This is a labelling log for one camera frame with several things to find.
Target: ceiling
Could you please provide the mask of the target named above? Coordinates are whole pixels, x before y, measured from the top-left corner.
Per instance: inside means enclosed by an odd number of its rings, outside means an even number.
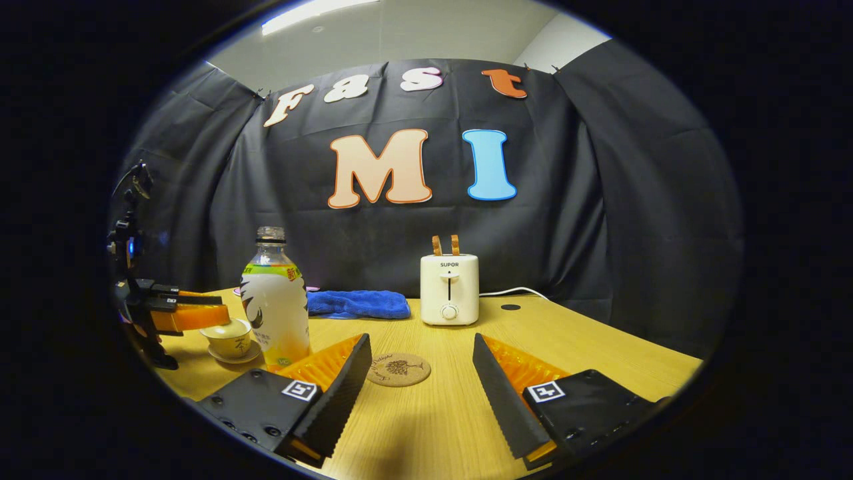
[[[266,37],[257,25],[209,62],[264,94],[382,61],[513,63],[558,13],[532,0],[380,0],[319,15]],[[322,30],[313,32],[319,26]]]

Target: white wall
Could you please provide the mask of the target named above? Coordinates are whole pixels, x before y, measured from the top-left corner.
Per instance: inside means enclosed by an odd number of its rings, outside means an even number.
[[[527,45],[514,65],[553,73],[583,52],[609,40],[605,33],[568,15],[555,16]]]

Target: bottle cap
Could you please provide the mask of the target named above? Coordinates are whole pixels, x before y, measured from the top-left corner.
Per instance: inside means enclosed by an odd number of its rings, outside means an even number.
[[[262,226],[258,228],[258,243],[286,243],[284,228],[280,226]]]

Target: blue letter i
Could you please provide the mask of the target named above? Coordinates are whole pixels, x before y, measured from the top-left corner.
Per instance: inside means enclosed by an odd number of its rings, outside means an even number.
[[[507,200],[517,193],[503,164],[503,143],[507,134],[498,130],[468,130],[462,140],[471,144],[474,153],[474,184],[468,195],[477,200]]]

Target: peach letter m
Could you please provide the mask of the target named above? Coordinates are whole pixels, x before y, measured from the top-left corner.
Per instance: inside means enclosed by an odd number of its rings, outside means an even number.
[[[334,140],[329,146],[338,153],[338,166],[329,207],[355,207],[361,198],[353,190],[355,182],[368,200],[376,203],[389,176],[391,189],[385,196],[388,202],[417,203],[432,198],[421,162],[421,146],[427,137],[426,131],[416,128],[394,132],[378,157],[361,135]]]

